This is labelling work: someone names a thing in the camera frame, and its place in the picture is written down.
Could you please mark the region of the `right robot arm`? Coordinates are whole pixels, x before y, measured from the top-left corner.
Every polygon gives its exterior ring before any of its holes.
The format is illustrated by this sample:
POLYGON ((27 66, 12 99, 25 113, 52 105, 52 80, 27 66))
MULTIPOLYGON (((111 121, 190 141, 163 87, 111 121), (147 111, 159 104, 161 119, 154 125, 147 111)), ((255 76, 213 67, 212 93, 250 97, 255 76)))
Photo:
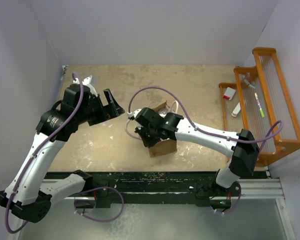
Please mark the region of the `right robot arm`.
POLYGON ((240 178, 254 174, 260 149, 254 143, 252 133, 246 129, 237 133, 203 125, 193 126, 182 115, 168 112, 162 117, 148 107, 135 110, 133 119, 137 122, 135 132, 147 148, 163 140, 183 141, 207 147, 230 158, 230 162, 217 171, 212 183, 212 190, 218 196, 225 195, 240 178))

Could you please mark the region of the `green tipped pen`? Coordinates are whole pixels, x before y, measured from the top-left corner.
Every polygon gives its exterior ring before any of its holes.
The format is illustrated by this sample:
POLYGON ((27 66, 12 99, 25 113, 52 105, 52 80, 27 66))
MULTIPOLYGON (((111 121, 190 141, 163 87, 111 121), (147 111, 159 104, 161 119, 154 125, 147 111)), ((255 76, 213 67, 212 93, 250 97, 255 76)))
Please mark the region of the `green tipped pen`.
POLYGON ((256 92, 254 93, 254 97, 255 97, 255 100, 256 100, 256 103, 257 103, 257 106, 258 106, 258 109, 259 109, 260 116, 261 116, 261 118, 264 118, 265 114, 263 112, 263 109, 262 109, 262 106, 261 106, 258 94, 256 92))

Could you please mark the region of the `red and white box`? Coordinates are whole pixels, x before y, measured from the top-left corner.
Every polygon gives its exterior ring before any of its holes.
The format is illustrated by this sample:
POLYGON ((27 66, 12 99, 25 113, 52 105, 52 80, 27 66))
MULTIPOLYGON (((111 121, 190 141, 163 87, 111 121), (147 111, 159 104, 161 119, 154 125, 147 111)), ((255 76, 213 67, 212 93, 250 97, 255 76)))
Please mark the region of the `red and white box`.
POLYGON ((231 101, 236 93, 236 90, 231 87, 227 87, 223 93, 223 98, 231 101))

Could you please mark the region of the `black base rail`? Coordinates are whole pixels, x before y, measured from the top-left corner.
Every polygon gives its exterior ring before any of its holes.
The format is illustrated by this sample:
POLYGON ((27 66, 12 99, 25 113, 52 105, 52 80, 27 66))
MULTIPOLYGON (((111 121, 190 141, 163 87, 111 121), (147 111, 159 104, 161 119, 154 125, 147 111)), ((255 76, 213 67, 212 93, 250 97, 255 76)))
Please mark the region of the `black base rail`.
POLYGON ((112 204, 195 205, 229 209, 244 180, 266 179, 265 171, 243 177, 229 189, 214 186, 215 171, 48 172, 40 190, 54 205, 66 197, 90 201, 96 208, 112 204))

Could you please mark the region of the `orange wooden tiered rack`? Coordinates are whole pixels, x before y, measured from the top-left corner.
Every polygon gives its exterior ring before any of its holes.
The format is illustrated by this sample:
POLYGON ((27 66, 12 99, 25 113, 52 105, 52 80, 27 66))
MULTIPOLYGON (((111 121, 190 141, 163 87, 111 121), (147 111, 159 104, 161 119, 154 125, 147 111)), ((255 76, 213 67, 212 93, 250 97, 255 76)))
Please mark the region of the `orange wooden tiered rack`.
POLYGON ((222 82, 218 87, 221 96, 227 87, 236 90, 232 100, 221 97, 226 131, 240 132, 241 129, 247 129, 255 139, 262 139, 275 122, 283 122, 280 133, 267 140, 261 150, 256 165, 265 167, 300 149, 300 124, 276 49, 256 47, 252 50, 252 55, 254 66, 235 67, 235 82, 222 82), (255 89, 248 87, 244 79, 253 84, 255 89), (264 118, 261 118, 254 93, 258 95, 264 118), (238 103, 241 111, 237 117, 232 117, 231 113, 238 103))

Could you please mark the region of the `brown canvas bag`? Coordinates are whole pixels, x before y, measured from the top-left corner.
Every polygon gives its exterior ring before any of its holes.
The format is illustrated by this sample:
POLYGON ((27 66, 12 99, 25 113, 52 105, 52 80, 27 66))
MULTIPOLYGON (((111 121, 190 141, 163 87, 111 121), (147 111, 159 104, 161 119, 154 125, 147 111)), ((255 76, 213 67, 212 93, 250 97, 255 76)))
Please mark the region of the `brown canvas bag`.
MULTIPOLYGON (((170 137, 169 137, 169 139, 158 142, 153 147, 147 147, 149 156, 154 158, 154 157, 165 156, 165 155, 176 152, 177 151, 177 140, 175 137, 175 132, 178 130, 177 125, 180 122, 180 120, 183 119, 183 117, 178 114, 177 110, 173 110, 172 107, 167 104, 167 102, 164 102, 164 103, 158 105, 157 107, 150 108, 150 109, 154 110, 155 112, 158 112, 160 109, 168 109, 168 113, 166 114, 166 116, 168 116, 168 118, 169 118, 169 126, 167 126, 167 130, 168 130, 168 133, 170 134, 170 137)), ((132 121, 136 122, 135 119, 134 120, 128 119, 126 125, 128 125, 132 121)), ((137 123, 137 125, 134 129, 135 135, 131 134, 128 130, 126 130, 126 133, 128 135, 130 135, 130 137, 142 141, 141 137, 135 132, 136 128, 139 128, 139 127, 140 127, 140 125, 137 123)))

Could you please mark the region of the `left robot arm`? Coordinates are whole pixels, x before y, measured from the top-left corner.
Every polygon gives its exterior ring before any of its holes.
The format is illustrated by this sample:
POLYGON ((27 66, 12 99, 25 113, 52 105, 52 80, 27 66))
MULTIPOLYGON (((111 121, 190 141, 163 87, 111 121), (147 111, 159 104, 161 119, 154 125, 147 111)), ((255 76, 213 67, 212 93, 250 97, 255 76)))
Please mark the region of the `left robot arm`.
POLYGON ((63 98, 41 116, 26 160, 12 183, 0 191, 0 206, 8 213, 37 223, 64 198, 77 193, 91 194, 93 177, 82 170, 47 186, 42 183, 55 157, 79 125, 93 126, 124 114, 110 89, 103 92, 107 105, 88 86, 72 84, 65 89, 63 98))

